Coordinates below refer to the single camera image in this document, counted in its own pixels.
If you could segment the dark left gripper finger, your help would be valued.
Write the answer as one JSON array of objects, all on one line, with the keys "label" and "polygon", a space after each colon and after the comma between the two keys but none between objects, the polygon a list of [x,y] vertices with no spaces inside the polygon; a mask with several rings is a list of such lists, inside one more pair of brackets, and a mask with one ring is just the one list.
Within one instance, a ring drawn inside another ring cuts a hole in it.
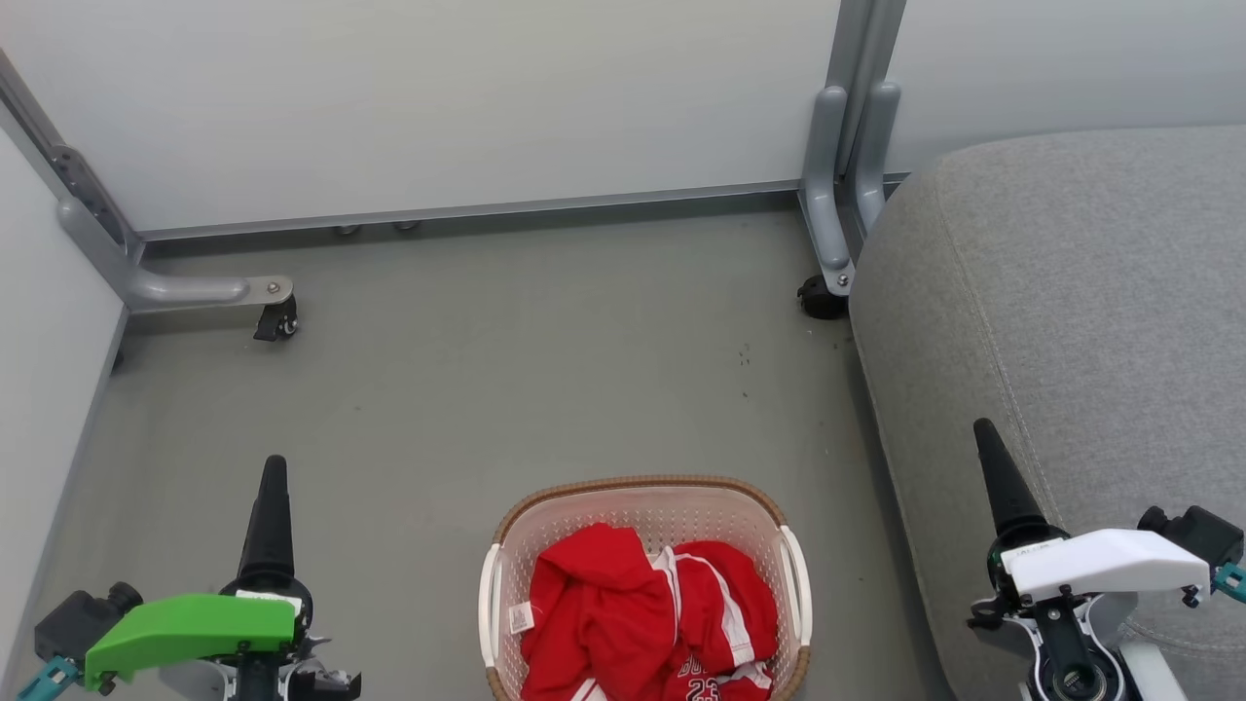
[{"label": "dark left gripper finger", "polygon": [[243,585],[284,584],[295,576],[287,458],[264,461],[238,565]]}]

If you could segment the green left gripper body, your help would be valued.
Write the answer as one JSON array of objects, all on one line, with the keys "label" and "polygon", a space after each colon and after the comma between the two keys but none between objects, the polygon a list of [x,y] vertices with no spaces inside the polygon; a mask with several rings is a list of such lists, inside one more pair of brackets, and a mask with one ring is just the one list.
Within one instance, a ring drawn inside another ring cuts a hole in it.
[{"label": "green left gripper body", "polygon": [[85,689],[107,695],[152,669],[201,665],[219,700],[358,700],[360,674],[324,667],[309,633],[312,591],[298,578],[238,578],[131,609],[85,655]]}]

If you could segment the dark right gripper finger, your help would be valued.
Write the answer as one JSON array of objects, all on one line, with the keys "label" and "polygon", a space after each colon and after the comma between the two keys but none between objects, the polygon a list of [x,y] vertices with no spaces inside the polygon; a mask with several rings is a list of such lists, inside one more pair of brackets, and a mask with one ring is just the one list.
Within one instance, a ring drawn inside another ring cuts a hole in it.
[{"label": "dark right gripper finger", "polygon": [[1001,542],[1050,538],[1050,524],[996,425],[989,420],[977,420],[973,435],[997,538]]}]

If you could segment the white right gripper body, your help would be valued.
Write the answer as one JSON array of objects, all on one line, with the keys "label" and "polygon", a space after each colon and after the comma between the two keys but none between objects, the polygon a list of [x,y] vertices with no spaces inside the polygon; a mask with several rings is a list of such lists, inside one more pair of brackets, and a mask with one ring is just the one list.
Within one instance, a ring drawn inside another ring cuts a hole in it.
[{"label": "white right gripper body", "polygon": [[1205,562],[1163,535],[1105,529],[1006,549],[987,557],[994,589],[971,604],[969,628],[1023,657],[1020,700],[1185,700],[1164,652],[1123,642],[1143,593],[1180,593],[1194,608],[1211,593]]}]

